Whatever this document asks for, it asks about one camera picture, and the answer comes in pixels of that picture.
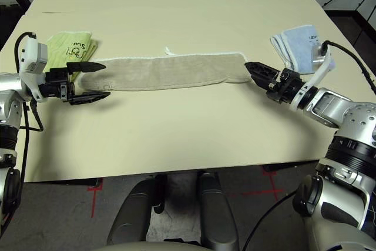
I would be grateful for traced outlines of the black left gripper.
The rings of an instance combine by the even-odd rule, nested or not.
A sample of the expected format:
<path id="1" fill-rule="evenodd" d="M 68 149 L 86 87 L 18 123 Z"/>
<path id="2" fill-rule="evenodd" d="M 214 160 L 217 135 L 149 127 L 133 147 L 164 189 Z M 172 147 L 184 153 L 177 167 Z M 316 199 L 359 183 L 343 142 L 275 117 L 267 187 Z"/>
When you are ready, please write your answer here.
<path id="1" fill-rule="evenodd" d="M 92 91 L 75 95 L 74 83 L 71 74 L 74 72 L 96 72 L 106 66 L 97 62 L 68 62 L 65 68 L 52 68 L 45 73 L 45 82 L 39 86 L 43 98 L 55 97 L 70 105 L 81 105 L 104 99 L 110 92 Z"/>

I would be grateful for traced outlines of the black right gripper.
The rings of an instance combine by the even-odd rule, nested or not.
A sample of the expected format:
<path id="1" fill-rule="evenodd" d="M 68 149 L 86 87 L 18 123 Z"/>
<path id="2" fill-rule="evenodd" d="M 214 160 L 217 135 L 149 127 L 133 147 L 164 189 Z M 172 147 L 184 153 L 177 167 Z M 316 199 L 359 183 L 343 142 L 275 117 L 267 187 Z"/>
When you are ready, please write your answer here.
<path id="1" fill-rule="evenodd" d="M 274 83 L 280 73 L 279 70 L 261 62 L 247 62 L 245 67 L 256 85 L 263 89 L 270 89 L 269 84 Z M 281 72 L 280 81 L 276 82 L 266 95 L 275 102 L 290 104 L 303 85 L 299 73 L 285 68 Z"/>

